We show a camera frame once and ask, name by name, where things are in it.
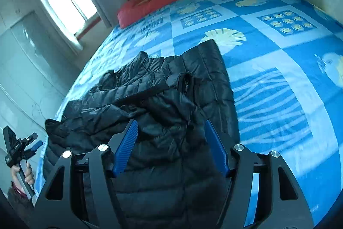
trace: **bed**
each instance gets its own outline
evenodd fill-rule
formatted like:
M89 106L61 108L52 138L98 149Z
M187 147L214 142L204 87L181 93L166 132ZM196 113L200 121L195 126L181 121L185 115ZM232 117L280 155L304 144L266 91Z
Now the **bed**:
M278 150L317 224L343 186L343 26L304 0L178 0L131 26L115 27L67 94L80 98L140 51L181 55L214 39L234 92L241 143ZM42 160L36 191L44 178ZM257 200L254 176L251 204ZM249 207L247 223L254 217Z

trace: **puffer jacket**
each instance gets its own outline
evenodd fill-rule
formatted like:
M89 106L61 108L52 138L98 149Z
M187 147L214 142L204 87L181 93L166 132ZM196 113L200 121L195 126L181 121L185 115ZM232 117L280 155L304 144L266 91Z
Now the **puffer jacket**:
M167 58L140 52L118 72L107 72L67 105L61 122L46 121L44 176L63 151L89 152L131 118L138 138L125 171L113 179L129 227L214 227L229 186L214 166L205 121L239 142L233 93L215 42ZM87 211L96 223L88 179L84 175Z

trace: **silver screw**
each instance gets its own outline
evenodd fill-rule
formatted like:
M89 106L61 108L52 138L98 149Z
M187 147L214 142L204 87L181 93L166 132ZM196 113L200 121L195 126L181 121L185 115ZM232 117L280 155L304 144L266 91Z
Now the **silver screw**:
M242 150L244 150L244 147L243 147L243 145L241 145L241 144L236 144L236 145L234 146L234 148L235 148L236 151L242 151Z
M100 151L106 151L108 149L108 146L106 144L102 144L98 147L98 150Z
M280 157L280 153L278 151L272 151L272 156L278 158Z
M65 152L62 154L62 156L63 156L64 158L70 157L70 156L71 156L71 151L65 151Z

